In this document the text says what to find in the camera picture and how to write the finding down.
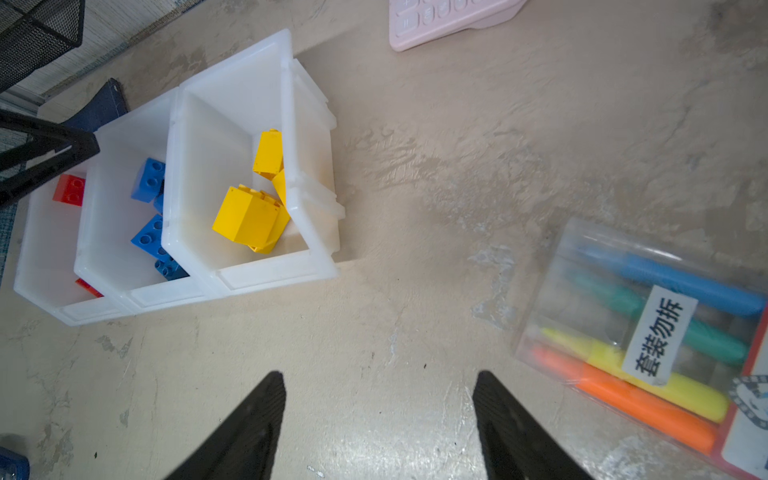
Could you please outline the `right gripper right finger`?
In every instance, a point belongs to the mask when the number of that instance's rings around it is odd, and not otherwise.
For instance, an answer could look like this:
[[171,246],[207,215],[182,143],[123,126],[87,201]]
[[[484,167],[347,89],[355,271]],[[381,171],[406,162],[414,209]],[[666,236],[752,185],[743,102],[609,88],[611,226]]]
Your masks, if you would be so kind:
[[478,374],[472,400],[490,479],[590,477],[492,372]]

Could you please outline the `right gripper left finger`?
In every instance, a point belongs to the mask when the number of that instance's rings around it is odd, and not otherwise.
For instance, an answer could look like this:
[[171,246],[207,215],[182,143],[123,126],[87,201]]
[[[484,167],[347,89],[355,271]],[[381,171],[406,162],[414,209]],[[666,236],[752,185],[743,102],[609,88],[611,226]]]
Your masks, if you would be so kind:
[[285,406],[283,374],[272,371],[168,477],[270,478]]

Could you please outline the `red lego brick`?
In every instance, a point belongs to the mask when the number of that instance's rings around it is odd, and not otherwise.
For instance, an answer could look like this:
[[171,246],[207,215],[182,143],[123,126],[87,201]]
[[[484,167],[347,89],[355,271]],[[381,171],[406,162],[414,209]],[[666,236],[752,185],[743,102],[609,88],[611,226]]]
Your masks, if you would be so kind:
[[81,207],[85,193],[85,179],[76,175],[62,174],[52,199],[56,202]]
[[99,292],[97,289],[95,289],[94,287],[92,287],[90,284],[88,284],[88,283],[87,283],[86,281],[84,281],[83,279],[81,279],[81,278],[78,278],[78,279],[75,281],[75,283],[76,283],[76,284],[77,284],[79,287],[81,287],[81,288],[83,288],[84,290],[86,290],[86,291],[87,291],[88,293],[90,293],[91,295],[95,296],[96,298],[101,298],[101,297],[102,297],[102,294],[101,294],[101,293],[100,293],[100,292]]

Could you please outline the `yellow lego brick top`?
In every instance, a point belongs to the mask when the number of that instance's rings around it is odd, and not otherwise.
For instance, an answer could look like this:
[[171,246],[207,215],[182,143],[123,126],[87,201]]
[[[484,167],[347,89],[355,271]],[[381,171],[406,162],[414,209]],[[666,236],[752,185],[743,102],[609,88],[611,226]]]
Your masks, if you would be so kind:
[[230,187],[219,208],[212,230],[245,246],[260,246],[279,213],[281,202],[264,191],[245,185]]

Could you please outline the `yellow lego brick tall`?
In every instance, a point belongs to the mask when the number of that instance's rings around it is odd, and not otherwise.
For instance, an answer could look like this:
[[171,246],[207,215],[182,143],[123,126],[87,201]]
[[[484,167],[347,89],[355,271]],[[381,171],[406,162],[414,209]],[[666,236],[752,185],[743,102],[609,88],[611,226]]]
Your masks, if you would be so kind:
[[283,142],[279,130],[270,129],[261,133],[252,171],[268,180],[283,171]]

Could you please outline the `blue lego small brick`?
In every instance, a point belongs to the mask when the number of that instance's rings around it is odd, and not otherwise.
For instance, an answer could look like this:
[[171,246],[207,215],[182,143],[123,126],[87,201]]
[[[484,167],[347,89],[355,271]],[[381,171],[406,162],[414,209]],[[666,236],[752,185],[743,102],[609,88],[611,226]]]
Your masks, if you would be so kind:
[[160,194],[153,200],[153,206],[159,215],[163,215],[164,195]]

